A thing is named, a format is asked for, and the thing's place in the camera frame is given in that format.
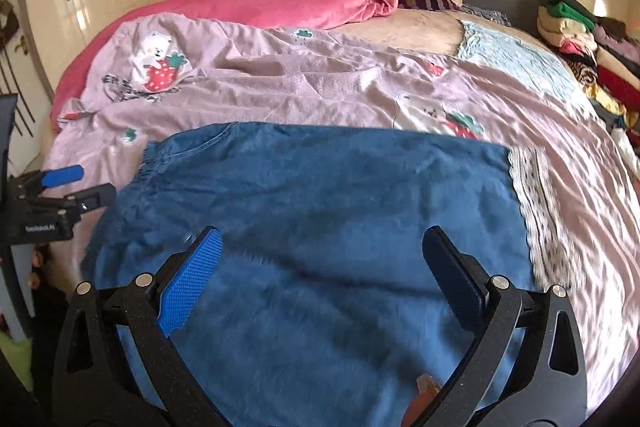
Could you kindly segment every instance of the blue denim skirt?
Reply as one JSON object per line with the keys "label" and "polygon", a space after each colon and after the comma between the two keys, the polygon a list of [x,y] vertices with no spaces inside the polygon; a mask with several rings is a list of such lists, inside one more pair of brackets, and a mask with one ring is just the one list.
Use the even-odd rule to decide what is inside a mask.
{"label": "blue denim skirt", "polygon": [[[387,129],[214,124],[151,142],[82,263],[98,287],[155,272],[206,225],[224,255],[171,338],[237,427],[393,427],[423,373],[471,343],[422,258],[440,225],[533,289],[527,229],[495,144]],[[143,394],[157,401],[127,333]],[[513,365],[510,353],[489,399]]]}

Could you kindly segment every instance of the green cloth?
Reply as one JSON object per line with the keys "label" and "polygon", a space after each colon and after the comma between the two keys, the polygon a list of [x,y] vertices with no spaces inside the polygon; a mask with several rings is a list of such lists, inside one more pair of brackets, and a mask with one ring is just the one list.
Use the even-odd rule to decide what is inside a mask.
{"label": "green cloth", "polygon": [[596,27],[596,25],[589,19],[587,19],[587,17],[579,14],[576,10],[563,2],[559,2],[558,4],[549,4],[546,7],[546,11],[548,11],[549,15],[551,15],[552,17],[558,17],[561,19],[573,19],[574,21],[581,22],[582,24],[587,26],[587,29],[590,32],[592,32]]}
{"label": "green cloth", "polygon": [[30,393],[33,391],[31,378],[31,341],[14,342],[11,337],[0,331],[0,350],[9,365]]}

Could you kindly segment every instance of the screw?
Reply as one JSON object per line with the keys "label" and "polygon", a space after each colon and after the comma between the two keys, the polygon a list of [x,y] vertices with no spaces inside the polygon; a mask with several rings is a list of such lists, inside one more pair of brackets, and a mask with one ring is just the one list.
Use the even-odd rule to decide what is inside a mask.
{"label": "screw", "polygon": [[496,275],[493,279],[491,279],[491,283],[501,290],[506,290],[509,287],[509,281],[507,277],[503,277],[502,275]]}
{"label": "screw", "polygon": [[553,288],[551,288],[551,290],[553,291],[553,293],[555,293],[558,297],[566,297],[566,290],[564,288],[562,288],[561,285],[556,284],[553,286]]}
{"label": "screw", "polygon": [[78,292],[79,295],[84,295],[90,289],[91,289],[91,284],[88,283],[87,281],[81,282],[79,283],[78,286],[76,286],[76,292]]}
{"label": "screw", "polygon": [[153,279],[154,277],[150,273],[141,273],[136,277],[136,286],[140,286],[141,288],[149,286]]}

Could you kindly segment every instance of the green folded clothing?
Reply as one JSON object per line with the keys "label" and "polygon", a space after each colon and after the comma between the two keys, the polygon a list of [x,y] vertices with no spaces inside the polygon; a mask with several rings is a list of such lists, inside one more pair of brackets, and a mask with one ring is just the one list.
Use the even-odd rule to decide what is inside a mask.
{"label": "green folded clothing", "polygon": [[559,17],[561,19],[573,19],[574,21],[581,22],[587,29],[591,32],[596,27],[596,25],[591,22],[587,17],[579,14],[576,10],[571,8],[569,5],[559,2],[558,4],[550,4],[546,7],[546,11],[549,12],[549,15],[553,17]]}

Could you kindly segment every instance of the blue gripper pad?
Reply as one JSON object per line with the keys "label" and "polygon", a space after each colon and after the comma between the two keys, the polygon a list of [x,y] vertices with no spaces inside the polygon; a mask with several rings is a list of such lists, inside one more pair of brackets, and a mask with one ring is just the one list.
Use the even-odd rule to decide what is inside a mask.
{"label": "blue gripper pad", "polygon": [[79,165],[48,171],[40,180],[44,188],[60,187],[69,183],[79,182],[84,177],[84,169]]}
{"label": "blue gripper pad", "polygon": [[184,326],[204,286],[218,267],[220,257],[222,234],[212,228],[160,296],[158,324],[164,336],[168,337],[172,331]]}

